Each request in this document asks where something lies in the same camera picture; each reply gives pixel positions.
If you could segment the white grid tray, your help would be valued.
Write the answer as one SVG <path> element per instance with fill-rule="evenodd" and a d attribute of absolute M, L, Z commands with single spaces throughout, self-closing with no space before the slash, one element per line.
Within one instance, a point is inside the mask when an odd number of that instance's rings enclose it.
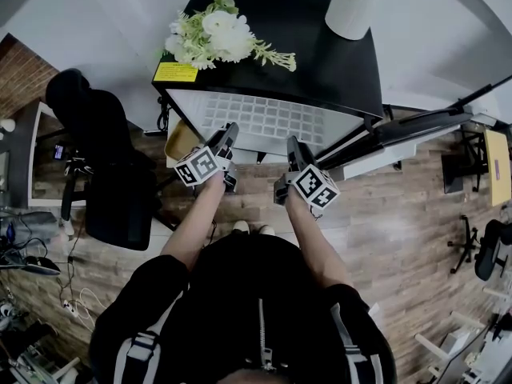
<path fill-rule="evenodd" d="M 324 111 L 275 99 L 211 93 L 199 112 L 200 127 L 218 129 L 235 122 L 244 134 L 272 138 L 291 135 L 314 146 L 324 145 Z"/>

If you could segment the person's right forearm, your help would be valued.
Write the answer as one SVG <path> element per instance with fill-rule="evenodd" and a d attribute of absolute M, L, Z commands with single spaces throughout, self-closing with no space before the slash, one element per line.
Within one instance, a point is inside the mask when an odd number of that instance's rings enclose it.
<path fill-rule="evenodd" d="M 354 286 L 346 264 L 323 235 L 306 201 L 292 186 L 288 189 L 285 208 L 302 255 L 318 283 L 323 287 Z"/>

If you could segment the white wooden rack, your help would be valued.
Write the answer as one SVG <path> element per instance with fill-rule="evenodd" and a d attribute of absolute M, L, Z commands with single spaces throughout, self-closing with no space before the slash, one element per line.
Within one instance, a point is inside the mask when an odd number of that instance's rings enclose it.
<path fill-rule="evenodd" d="M 445 349 L 421 334 L 414 336 L 436 358 L 427 368 L 432 379 L 419 384 L 492 384 L 512 358 L 512 331 L 494 333 L 502 318 L 512 311 L 512 285 L 507 292 L 488 287 L 482 291 L 498 300 L 498 312 L 488 323 L 453 311 L 449 320 L 459 324 L 459 328 L 450 333 L 451 347 Z"/>

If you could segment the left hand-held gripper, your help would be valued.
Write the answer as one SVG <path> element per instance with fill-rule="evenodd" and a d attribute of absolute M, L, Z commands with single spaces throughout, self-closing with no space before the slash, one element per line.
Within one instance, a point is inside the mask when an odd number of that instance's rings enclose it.
<path fill-rule="evenodd" d="M 232 161 L 233 147 L 239 133 L 236 122 L 228 122 L 206 141 L 204 147 L 188 153 L 174 166 L 182 182 L 198 186 L 217 172 L 223 173 L 226 192 L 235 192 L 238 183 L 237 168 Z"/>

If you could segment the white cylinder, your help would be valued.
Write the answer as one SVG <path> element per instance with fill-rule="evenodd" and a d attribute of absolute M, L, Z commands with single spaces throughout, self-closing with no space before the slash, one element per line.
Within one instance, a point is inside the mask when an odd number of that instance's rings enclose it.
<path fill-rule="evenodd" d="M 327 26 L 338 36 L 361 40 L 368 29 L 380 0 L 331 0 L 325 16 Z"/>

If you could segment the black swivel chair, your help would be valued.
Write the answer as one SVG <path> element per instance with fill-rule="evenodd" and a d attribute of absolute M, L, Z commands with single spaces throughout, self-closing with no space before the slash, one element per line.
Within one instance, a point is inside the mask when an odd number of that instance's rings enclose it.
<path fill-rule="evenodd" d="M 478 230 L 475 227 L 470 229 L 468 217 L 463 214 L 460 219 L 465 223 L 466 241 L 463 244 L 448 241 L 448 247 L 462 248 L 462 255 L 450 273 L 456 274 L 464 262 L 470 263 L 472 252 L 478 249 L 474 255 L 476 276 L 486 282 L 496 266 L 501 267 L 500 276 L 503 276 L 508 257 L 500 259 L 498 255 L 502 246 L 512 246 L 512 223 L 505 224 L 492 219 L 487 223 L 483 237 L 478 240 Z"/>

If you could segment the white flower bouquet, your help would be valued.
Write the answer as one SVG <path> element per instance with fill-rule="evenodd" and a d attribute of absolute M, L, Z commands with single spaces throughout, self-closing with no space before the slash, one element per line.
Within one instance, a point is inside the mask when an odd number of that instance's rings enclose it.
<path fill-rule="evenodd" d="M 297 69 L 294 53 L 277 52 L 256 38 L 234 0 L 213 0 L 192 15 L 181 10 L 169 28 L 163 53 L 197 70 L 214 69 L 217 62 L 239 63 L 248 57 L 263 66 L 270 63 L 289 72 Z"/>

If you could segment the black office chair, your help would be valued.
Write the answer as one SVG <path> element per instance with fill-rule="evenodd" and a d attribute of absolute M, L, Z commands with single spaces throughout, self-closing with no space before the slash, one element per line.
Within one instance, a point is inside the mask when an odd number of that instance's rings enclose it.
<path fill-rule="evenodd" d="M 46 101 L 75 145 L 63 192 L 61 219 L 70 222 L 73 202 L 86 204 L 85 228 L 92 238 L 144 251 L 154 219 L 170 230 L 159 193 L 178 176 L 158 182 L 155 163 L 134 148 L 118 98 L 90 87 L 79 70 L 64 70 L 46 87 Z"/>

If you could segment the person's left forearm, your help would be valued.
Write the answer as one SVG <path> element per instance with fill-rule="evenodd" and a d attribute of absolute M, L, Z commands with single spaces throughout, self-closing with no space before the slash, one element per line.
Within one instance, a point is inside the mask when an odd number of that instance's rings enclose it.
<path fill-rule="evenodd" d="M 219 171 L 203 183 L 194 204 L 164 245 L 161 255 L 173 256 L 191 271 L 204 246 L 224 193 L 224 176 Z"/>

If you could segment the black round stool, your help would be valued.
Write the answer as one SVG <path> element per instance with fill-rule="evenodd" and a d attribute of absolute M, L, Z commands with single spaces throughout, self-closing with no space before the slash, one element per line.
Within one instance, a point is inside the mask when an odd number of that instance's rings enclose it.
<path fill-rule="evenodd" d="M 32 274 L 45 276 L 58 276 L 61 271 L 55 263 L 48 258 L 40 256 L 2 256 L 0 257 L 0 270 L 23 270 Z"/>

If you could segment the yellow wooden dish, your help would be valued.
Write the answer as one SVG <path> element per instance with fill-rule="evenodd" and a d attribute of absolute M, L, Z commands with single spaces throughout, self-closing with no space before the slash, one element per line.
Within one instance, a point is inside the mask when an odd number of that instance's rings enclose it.
<path fill-rule="evenodd" d="M 167 157 L 167 165 L 173 166 L 177 161 L 200 145 L 197 135 L 180 120 L 175 128 L 169 131 L 164 152 Z"/>

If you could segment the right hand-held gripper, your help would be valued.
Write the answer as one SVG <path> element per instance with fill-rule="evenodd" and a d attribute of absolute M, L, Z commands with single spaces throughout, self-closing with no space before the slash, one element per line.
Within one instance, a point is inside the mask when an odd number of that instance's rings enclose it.
<path fill-rule="evenodd" d="M 309 146 L 294 135 L 287 139 L 289 169 L 274 184 L 274 202 L 284 205 L 290 188 L 295 188 L 312 208 L 324 210 L 340 192 L 327 172 L 321 170 Z"/>

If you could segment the yellow table with black legs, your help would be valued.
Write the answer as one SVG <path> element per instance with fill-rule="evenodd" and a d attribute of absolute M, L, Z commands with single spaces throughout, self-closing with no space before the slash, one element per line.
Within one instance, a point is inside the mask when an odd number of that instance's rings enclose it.
<path fill-rule="evenodd" d="M 462 130 L 462 153 L 444 154 L 442 174 L 444 192 L 463 189 L 463 179 L 475 177 L 473 192 L 477 193 L 483 176 L 490 187 L 490 204 L 499 206 L 512 199 L 512 167 L 507 136 L 494 130 L 480 132 Z"/>

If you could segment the person's black jacket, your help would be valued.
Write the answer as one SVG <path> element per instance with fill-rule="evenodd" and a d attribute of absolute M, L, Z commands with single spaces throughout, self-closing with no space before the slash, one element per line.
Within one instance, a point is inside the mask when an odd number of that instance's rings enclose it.
<path fill-rule="evenodd" d="M 128 360 L 120 378 L 114 369 L 122 345 L 157 322 L 154 384 L 216 384 L 238 370 L 291 384 L 397 384 L 390 346 L 356 289 L 321 286 L 279 237 L 228 235 L 191 271 L 170 255 L 140 265 L 96 322 L 98 384 L 142 384 L 147 362 Z"/>

